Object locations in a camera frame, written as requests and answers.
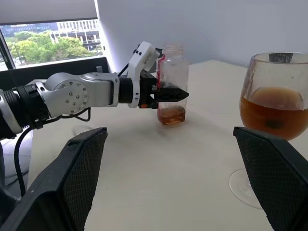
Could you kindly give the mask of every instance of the brown liquid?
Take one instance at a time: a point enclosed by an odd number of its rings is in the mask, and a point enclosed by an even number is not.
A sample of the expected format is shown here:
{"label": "brown liquid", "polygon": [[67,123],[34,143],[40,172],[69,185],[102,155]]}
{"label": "brown liquid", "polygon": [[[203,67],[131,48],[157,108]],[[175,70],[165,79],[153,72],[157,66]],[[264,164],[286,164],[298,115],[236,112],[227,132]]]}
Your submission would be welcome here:
{"label": "brown liquid", "polygon": [[172,107],[160,109],[158,111],[158,120],[163,125],[178,124],[185,121],[186,111],[183,107]]}
{"label": "brown liquid", "polygon": [[240,103],[247,128],[265,131],[286,140],[294,139],[308,127],[308,110],[300,93],[286,88],[259,88],[249,101]]}

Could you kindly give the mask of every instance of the window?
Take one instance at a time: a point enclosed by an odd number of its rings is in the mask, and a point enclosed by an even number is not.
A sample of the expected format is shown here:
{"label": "window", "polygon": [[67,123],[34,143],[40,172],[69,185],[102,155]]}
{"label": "window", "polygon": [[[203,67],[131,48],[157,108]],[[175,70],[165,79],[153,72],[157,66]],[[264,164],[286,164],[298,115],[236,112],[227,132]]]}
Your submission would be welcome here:
{"label": "window", "polygon": [[[5,25],[0,30],[16,68],[21,68],[103,55],[98,28],[91,28],[90,22],[98,20]],[[0,70],[2,65],[6,68],[0,56]]]}
{"label": "window", "polygon": [[8,68],[6,67],[5,61],[3,59],[2,54],[0,53],[0,71],[5,71]]}

